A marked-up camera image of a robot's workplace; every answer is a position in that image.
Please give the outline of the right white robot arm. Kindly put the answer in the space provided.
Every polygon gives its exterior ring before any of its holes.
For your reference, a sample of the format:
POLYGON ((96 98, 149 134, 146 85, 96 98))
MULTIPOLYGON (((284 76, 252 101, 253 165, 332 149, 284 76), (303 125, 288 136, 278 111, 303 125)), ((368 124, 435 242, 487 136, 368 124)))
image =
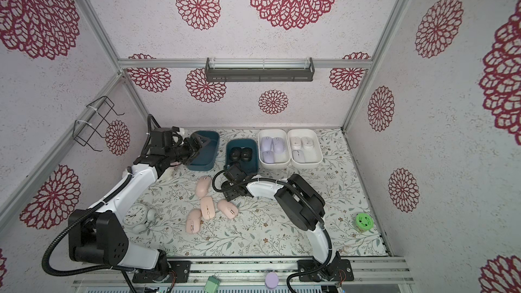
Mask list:
POLYGON ((232 181, 228 176, 220 187, 216 185, 217 178, 212 179, 212 188, 223 195, 276 201, 293 225, 306 233, 314 260, 324 266, 332 263, 334 252, 324 221, 325 202, 300 175, 282 180, 256 175, 242 181, 232 181))

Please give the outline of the black mouse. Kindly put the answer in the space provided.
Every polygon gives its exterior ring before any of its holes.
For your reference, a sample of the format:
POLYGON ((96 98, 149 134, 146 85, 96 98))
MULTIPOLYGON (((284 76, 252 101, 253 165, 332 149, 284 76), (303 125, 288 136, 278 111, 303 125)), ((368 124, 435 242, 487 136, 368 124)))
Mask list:
POLYGON ((242 156, 241 156, 241 161, 251 161, 252 160, 252 156, 253 156, 253 150, 249 147, 244 147, 242 148, 242 156))
POLYGON ((229 159, 232 162, 240 161, 242 156, 242 149, 240 147, 234 147, 230 150, 229 159))

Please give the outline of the white mouse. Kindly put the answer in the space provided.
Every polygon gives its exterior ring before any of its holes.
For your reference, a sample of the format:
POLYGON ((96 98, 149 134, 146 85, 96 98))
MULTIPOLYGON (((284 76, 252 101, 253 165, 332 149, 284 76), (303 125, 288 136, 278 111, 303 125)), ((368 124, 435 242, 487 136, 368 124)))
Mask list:
POLYGON ((305 153, 302 150, 293 150, 292 157, 298 164, 304 164, 306 162, 305 153))
POLYGON ((293 151, 302 149, 302 140, 298 136, 290 137, 290 147, 293 151))
POLYGON ((308 136, 302 137, 301 142, 302 142, 302 148, 305 150, 312 150, 315 146, 313 138, 308 137, 308 136))

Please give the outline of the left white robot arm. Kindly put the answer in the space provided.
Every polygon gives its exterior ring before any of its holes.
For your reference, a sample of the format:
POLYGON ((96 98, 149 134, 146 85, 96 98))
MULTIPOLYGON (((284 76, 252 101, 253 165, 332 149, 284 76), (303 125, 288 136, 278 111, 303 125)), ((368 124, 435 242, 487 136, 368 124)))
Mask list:
POLYGON ((130 242, 123 221, 143 192, 172 164, 189 165, 209 143, 209 138, 199 134, 187 138, 173 134, 169 140, 149 134, 126 176, 89 209, 70 215, 70 259, 109 269, 139 269, 165 275, 169 271, 165 252, 130 242))

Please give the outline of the large purple mouse bottom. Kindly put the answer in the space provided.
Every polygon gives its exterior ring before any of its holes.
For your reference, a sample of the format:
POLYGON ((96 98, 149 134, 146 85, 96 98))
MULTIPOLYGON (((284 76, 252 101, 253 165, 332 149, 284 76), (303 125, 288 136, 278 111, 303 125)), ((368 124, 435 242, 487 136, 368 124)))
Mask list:
POLYGON ((273 137, 273 152, 283 154, 286 151, 286 141, 282 137, 273 137))

